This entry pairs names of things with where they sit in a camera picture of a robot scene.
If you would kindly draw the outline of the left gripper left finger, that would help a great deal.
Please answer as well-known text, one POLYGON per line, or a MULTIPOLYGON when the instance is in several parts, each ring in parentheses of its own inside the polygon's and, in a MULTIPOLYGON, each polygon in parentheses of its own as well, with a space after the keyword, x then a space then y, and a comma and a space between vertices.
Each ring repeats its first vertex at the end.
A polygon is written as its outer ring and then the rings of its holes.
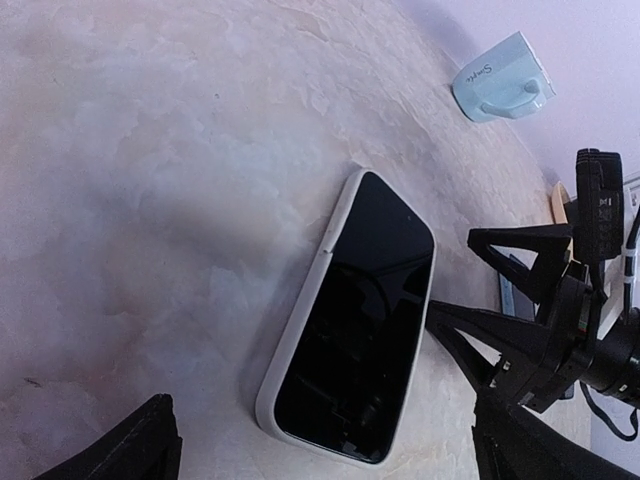
POLYGON ((156 394, 85 450, 41 479, 176 479, 182 438, 173 398, 156 394))

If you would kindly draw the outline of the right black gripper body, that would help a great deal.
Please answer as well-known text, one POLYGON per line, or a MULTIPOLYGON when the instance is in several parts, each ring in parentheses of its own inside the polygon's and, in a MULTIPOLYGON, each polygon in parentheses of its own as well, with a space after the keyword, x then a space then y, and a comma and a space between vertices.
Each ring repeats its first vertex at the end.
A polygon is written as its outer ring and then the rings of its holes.
POLYGON ((587 267, 570 265, 534 321, 508 317, 498 330, 501 358, 492 387, 513 403, 546 411, 573 388, 593 357, 595 305, 587 267))

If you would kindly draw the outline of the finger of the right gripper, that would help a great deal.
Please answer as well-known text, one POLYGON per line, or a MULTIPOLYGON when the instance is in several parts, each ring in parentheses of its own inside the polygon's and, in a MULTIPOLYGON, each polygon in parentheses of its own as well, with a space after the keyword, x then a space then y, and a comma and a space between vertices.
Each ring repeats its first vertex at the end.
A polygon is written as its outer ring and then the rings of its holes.
POLYGON ((475 390, 521 390, 541 364, 550 329, 517 317, 432 300, 427 330, 475 390))
POLYGON ((518 228, 476 228, 468 247, 541 307, 575 304, 575 281, 566 275, 572 228, 549 224, 518 228))

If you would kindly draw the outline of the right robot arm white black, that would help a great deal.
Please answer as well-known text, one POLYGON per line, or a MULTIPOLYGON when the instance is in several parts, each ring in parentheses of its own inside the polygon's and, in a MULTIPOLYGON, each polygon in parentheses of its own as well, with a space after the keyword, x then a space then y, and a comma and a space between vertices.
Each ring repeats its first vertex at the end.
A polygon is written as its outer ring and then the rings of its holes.
POLYGON ((598 339, 604 296, 570 260, 568 224, 473 229, 469 248, 537 308, 531 319, 430 301, 426 328, 475 391, 546 411, 574 383, 639 406, 639 311, 598 339))

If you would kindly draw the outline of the light blue phone case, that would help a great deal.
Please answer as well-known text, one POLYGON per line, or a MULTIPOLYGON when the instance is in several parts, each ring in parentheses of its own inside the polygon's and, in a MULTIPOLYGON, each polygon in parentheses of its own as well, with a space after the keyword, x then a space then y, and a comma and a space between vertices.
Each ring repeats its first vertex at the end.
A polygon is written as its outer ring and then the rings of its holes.
POLYGON ((538 305, 516 288, 504 275, 500 274, 498 278, 501 313, 533 322, 538 305))

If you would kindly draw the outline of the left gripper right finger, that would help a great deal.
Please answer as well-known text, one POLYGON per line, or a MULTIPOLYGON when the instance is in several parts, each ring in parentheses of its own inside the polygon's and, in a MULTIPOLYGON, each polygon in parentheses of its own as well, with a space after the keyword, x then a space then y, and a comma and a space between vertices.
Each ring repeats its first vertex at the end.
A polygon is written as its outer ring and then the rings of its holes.
POLYGON ((472 427, 479 478, 615 480, 635 475, 571 442, 493 390, 477 392, 472 427))

